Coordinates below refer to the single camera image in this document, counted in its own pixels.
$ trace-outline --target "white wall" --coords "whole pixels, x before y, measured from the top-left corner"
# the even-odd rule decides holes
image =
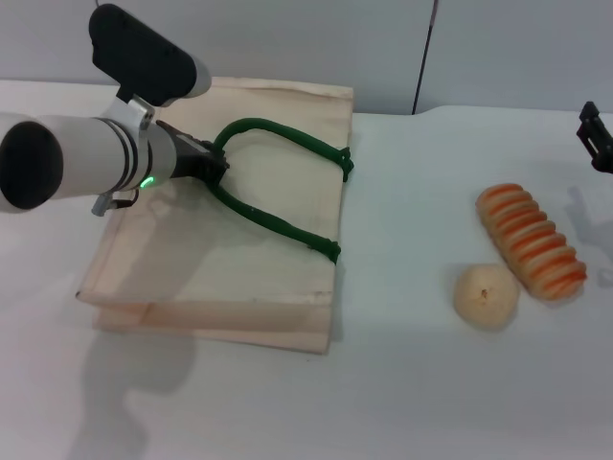
[[[419,111],[613,111],[612,0],[441,0]]]
[[[218,76],[353,86],[360,111],[409,113],[432,0],[117,0]],[[106,82],[94,0],[2,0],[0,79]]]

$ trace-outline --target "black clamp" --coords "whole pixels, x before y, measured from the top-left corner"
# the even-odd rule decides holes
[[[230,168],[223,147],[210,141],[202,141],[158,120],[160,128],[171,137],[176,149],[176,166],[172,177],[195,177],[207,185],[217,186]]]
[[[613,138],[599,115],[594,103],[585,103],[579,115],[581,126],[577,136],[592,157],[594,169],[601,173],[613,173]]]

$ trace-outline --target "orange striped toy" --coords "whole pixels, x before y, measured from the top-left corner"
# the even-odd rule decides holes
[[[489,187],[476,206],[489,236],[532,296],[560,300],[583,285],[587,275],[577,251],[519,185]]]

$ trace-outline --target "green cable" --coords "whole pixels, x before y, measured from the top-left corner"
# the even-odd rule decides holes
[[[353,169],[353,162],[351,161],[351,153],[349,148],[341,150],[335,149],[325,142],[315,139],[314,137],[309,136],[298,129],[279,125],[278,123],[264,120],[262,118],[244,118],[228,125],[219,133],[214,141],[216,150],[223,151],[223,148],[228,143],[230,138],[250,129],[263,129],[273,132],[287,139],[288,141],[293,142],[294,144],[304,147],[305,149],[317,153],[329,161],[336,163],[343,170],[343,181],[347,182],[349,173]],[[244,218],[255,222],[257,225],[261,225],[268,230],[278,233],[279,235],[291,238],[297,242],[303,242],[308,247],[322,253],[336,264],[338,256],[341,253],[341,247],[337,241],[332,241],[309,233],[305,230],[301,230],[300,228],[294,227],[289,222],[286,222],[282,218],[278,218],[271,214],[265,213],[260,209],[254,208],[249,204],[243,203],[226,192],[218,184],[209,183],[207,186],[214,197]]]

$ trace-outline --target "metal bracket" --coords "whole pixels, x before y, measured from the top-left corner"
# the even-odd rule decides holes
[[[135,152],[139,158],[139,164],[147,158],[148,152],[148,136],[147,131],[151,125],[151,121],[155,116],[155,108],[143,101],[138,96],[132,96],[132,99],[125,103],[116,97],[111,106],[103,113],[102,118],[109,119],[120,125],[128,136],[134,141],[137,151]],[[123,190],[130,190],[138,187],[140,176],[135,174],[131,182],[127,183]],[[117,200],[113,200],[112,194],[102,194],[98,196],[92,214],[102,217],[109,209],[117,208]]]

